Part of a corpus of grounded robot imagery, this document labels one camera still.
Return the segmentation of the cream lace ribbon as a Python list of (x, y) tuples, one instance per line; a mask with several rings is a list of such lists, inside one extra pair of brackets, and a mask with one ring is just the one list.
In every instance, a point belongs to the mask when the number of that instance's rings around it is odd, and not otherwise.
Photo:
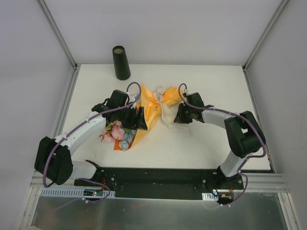
[(173, 113), (169, 109), (169, 107), (166, 105), (166, 103), (163, 102), (163, 93), (164, 93), (164, 88), (162, 86), (158, 86), (155, 91), (153, 92), (154, 99), (159, 103), (161, 107), (161, 119), (164, 125), (171, 129), (173, 126)]

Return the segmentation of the pink and blue flower bouquet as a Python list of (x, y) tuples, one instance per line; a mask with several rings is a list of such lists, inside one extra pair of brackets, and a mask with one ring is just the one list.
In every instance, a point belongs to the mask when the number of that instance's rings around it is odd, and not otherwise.
[(137, 130), (124, 128), (120, 121), (107, 125), (99, 140), (114, 143), (114, 150), (127, 151), (133, 144)]

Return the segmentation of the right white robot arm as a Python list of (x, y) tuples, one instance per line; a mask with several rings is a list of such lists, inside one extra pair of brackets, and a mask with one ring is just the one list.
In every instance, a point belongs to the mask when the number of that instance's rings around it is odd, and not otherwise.
[(266, 139), (250, 111), (236, 114), (212, 105), (204, 105), (199, 93), (180, 95), (174, 123), (189, 124), (194, 120), (225, 129), (230, 152), (216, 169), (215, 184), (227, 189), (239, 176), (241, 169), (251, 158), (262, 158), (267, 154)]

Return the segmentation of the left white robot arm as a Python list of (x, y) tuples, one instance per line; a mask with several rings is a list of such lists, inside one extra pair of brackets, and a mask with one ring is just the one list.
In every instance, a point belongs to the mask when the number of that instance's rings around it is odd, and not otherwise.
[(115, 121), (120, 121), (125, 129), (147, 130), (144, 108), (136, 107), (140, 94), (130, 94), (114, 90), (110, 98), (95, 105), (90, 113), (69, 131), (54, 138), (44, 137), (40, 140), (34, 169), (43, 175), (43, 184), (48, 187), (46, 179), (52, 184), (62, 185), (69, 179), (81, 179), (90, 186), (101, 182), (99, 166), (90, 161), (73, 161), (74, 152), (91, 136), (103, 130)]

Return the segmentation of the orange wrapping paper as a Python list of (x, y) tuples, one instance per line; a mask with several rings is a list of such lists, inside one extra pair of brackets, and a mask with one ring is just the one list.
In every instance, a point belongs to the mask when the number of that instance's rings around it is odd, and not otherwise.
[[(131, 147), (135, 146), (151, 129), (154, 127), (158, 119), (161, 119), (161, 107), (159, 103), (154, 99), (153, 92), (146, 88), (144, 84), (141, 85), (141, 101), (137, 103), (137, 106), (144, 107), (144, 117), (148, 127), (148, 130), (138, 130)], [(181, 102), (182, 91), (179, 91), (177, 87), (169, 87), (164, 89), (163, 102), (169, 107)]]

